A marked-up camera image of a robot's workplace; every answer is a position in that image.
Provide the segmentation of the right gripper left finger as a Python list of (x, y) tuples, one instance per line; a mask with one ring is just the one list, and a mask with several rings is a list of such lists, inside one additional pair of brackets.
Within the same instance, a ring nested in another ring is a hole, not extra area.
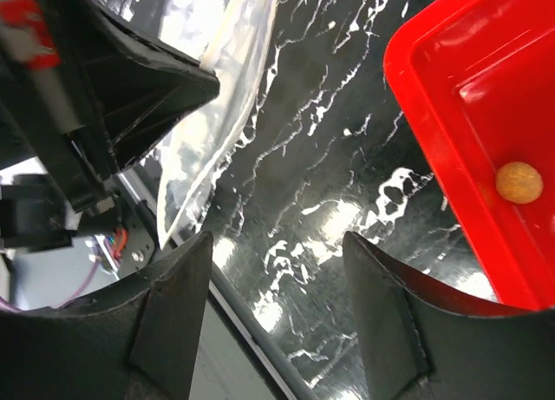
[(4, 399), (186, 399), (213, 236), (60, 309), (1, 315)]

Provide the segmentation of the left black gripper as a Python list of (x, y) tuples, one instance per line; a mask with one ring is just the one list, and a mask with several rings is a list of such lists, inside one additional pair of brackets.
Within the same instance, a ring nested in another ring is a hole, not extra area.
[(219, 89), (214, 72), (95, 0), (1, 0), (1, 166), (36, 157), (44, 168), (1, 185), (2, 249), (48, 251), (115, 228), (106, 174)]

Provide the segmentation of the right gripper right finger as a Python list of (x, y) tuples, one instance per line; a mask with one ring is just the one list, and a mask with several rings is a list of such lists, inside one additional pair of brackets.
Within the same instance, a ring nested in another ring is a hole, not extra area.
[(553, 398), (553, 309), (461, 292), (353, 232), (343, 263), (371, 398)]

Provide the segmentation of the polka dot zip bag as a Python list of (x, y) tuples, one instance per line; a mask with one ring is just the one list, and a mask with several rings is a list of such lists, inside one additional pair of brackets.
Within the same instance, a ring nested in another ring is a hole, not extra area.
[(208, 200), (214, 172), (242, 134), (257, 97), (278, 0), (169, 0), (160, 40), (199, 60), (218, 96), (183, 117), (158, 145), (158, 241), (192, 224)]

